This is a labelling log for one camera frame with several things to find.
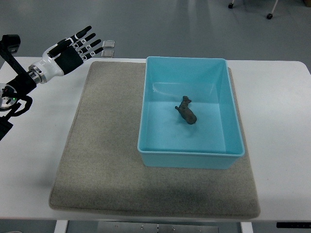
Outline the black white robotic left hand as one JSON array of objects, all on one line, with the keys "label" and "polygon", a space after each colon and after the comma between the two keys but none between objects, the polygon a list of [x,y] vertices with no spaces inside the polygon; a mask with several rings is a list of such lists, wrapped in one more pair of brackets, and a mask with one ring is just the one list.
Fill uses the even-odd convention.
[{"label": "black white robotic left hand", "polygon": [[103,47],[98,47],[100,39],[90,42],[96,36],[95,33],[87,35],[91,29],[91,26],[87,26],[44,51],[41,60],[29,66],[28,74],[34,82],[47,83],[53,77],[67,75],[102,52]]}]

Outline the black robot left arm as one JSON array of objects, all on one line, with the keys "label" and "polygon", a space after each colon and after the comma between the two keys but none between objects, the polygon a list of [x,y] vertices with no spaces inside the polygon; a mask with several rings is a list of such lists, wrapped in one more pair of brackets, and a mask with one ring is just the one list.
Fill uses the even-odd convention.
[{"label": "black robot left arm", "polygon": [[3,139],[12,129],[9,122],[11,117],[18,117],[27,112],[33,99],[28,94],[36,88],[36,83],[20,63],[13,56],[20,46],[20,37],[17,34],[2,36],[0,41],[0,55],[16,72],[17,76],[8,83],[0,85],[0,110],[8,112],[0,118],[0,138]]}]

